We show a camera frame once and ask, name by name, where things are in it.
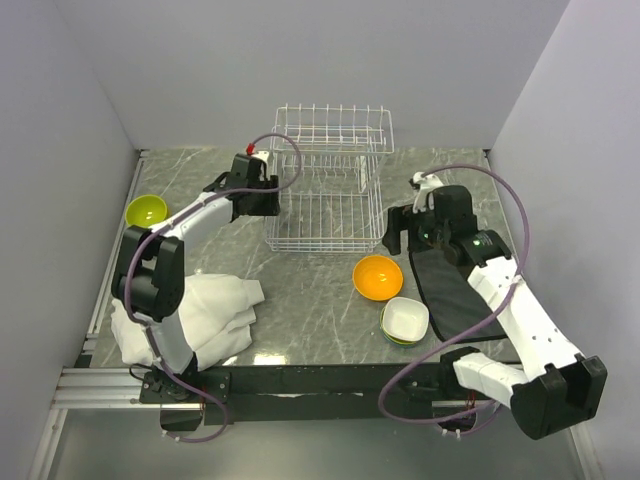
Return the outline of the orange bowl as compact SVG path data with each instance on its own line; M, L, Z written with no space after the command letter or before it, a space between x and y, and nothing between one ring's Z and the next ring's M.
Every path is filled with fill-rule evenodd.
M366 299L387 301L396 296L404 284L399 265L382 255L362 258L352 271L355 289Z

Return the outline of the white square bowl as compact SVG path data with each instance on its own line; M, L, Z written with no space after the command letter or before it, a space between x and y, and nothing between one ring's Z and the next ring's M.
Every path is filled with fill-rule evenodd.
M400 340L418 341L427 333L429 310L419 301L395 297L389 300L382 314L382 328Z

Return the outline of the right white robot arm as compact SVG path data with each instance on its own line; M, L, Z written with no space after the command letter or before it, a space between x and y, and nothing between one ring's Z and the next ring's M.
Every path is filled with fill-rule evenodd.
M537 440L592 419L607 379L597 356L585 357L561 332L521 276L511 250L493 230L482 230L472 196L434 175L414 181L412 205L394 207L382 243L390 254L408 254L433 321L486 316L499 324L520 360L514 368L474 347L442 355L437 385L449 398L475 391L509 408L520 429Z

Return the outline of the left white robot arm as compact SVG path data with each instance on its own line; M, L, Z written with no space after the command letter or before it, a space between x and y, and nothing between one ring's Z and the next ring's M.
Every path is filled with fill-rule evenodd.
M169 370L164 389L176 401L193 399L200 388L194 349L188 345L178 309L185 293L185 258L205 237L241 216L280 213L279 179L268 173L269 153L237 154L228 171L194 201L149 228L125 229L111 294L142 331L151 364Z

